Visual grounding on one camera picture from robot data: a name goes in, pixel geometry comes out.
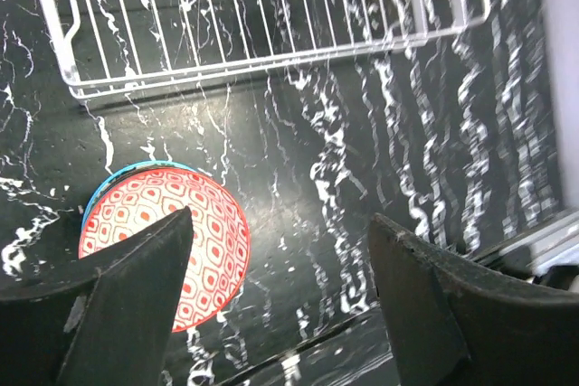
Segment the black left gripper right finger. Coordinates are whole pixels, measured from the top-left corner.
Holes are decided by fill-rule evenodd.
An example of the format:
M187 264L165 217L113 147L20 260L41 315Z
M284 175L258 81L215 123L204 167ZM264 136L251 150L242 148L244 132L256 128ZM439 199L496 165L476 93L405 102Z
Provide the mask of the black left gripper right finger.
M575 385L578 267L536 273L419 239L384 215L369 252L403 385Z

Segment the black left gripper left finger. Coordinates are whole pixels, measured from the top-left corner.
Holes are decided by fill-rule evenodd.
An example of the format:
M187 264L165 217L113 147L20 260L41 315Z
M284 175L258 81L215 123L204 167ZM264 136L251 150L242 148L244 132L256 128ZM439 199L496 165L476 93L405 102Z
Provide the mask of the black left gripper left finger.
M194 238L177 210L1 291L3 385L158 385Z

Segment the white bowl brown diamonds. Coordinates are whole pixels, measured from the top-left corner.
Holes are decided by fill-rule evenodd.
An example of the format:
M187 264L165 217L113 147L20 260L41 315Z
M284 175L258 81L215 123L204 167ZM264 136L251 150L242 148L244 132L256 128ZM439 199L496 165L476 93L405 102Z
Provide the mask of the white bowl brown diamonds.
M191 212L194 236L175 332L198 326L225 308L249 266L249 225L225 187L206 174L178 168L133 174L100 198L78 247L79 257L87 257L183 208Z

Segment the white wire dish rack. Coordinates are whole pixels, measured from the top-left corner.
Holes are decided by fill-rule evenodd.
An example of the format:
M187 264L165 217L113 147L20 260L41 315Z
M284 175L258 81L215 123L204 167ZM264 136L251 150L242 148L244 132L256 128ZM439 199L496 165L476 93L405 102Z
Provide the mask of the white wire dish rack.
M38 0L77 100L403 51L486 21L490 0Z

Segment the white bowl red lattice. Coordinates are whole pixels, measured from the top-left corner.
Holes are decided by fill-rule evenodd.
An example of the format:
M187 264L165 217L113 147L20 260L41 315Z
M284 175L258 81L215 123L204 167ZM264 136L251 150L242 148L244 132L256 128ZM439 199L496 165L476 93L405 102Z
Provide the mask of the white bowl red lattice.
M138 174L147 170L153 170L164 167L178 168L196 173L196 170L194 168L167 160L147 160L124 166L123 168L119 169L117 172L111 174L108 178L106 178L95 190L95 192L93 193L93 195L91 196L89 202L85 207L81 221L81 229L82 230L84 229L85 224L89 219L90 213L95 208L100 198L113 186L120 183L122 180L132 176L133 174Z

